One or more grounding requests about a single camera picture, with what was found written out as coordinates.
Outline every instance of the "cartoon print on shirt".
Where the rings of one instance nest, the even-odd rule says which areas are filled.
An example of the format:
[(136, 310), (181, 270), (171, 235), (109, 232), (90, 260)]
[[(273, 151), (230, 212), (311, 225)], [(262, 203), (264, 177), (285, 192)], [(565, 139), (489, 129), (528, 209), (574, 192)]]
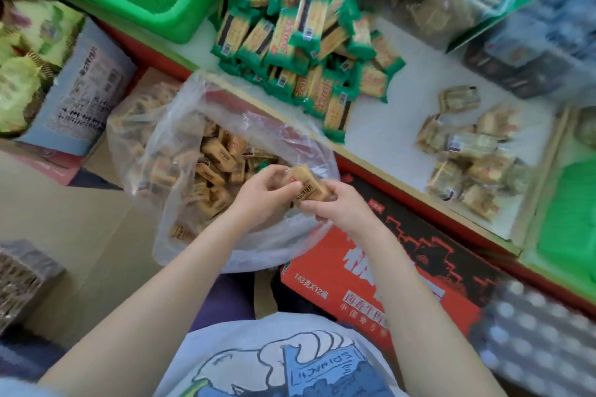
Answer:
[(208, 359), (181, 397), (393, 397), (352, 339), (298, 333), (260, 350), (226, 350)]

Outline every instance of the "red cardboard box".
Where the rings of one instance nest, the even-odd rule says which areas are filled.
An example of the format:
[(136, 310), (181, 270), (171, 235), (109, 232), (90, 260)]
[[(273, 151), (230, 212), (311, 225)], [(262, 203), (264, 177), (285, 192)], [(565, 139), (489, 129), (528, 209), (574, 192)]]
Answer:
[[(351, 174), (342, 180), (353, 185), (391, 229), (428, 288), (467, 335), (503, 272), (366, 181)], [(316, 247), (286, 264), (281, 274), (286, 286), (339, 322), (353, 326), (381, 349), (393, 348), (368, 258), (339, 228), (333, 227)]]

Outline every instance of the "white t-shirt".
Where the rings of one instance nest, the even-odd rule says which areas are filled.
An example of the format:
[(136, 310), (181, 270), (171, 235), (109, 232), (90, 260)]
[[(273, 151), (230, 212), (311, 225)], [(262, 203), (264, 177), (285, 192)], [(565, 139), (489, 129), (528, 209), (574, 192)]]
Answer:
[[(25, 386), (0, 380), (0, 395), (48, 395)], [(407, 397), (360, 334), (324, 317), (283, 312), (187, 334), (154, 397), (239, 395)]]

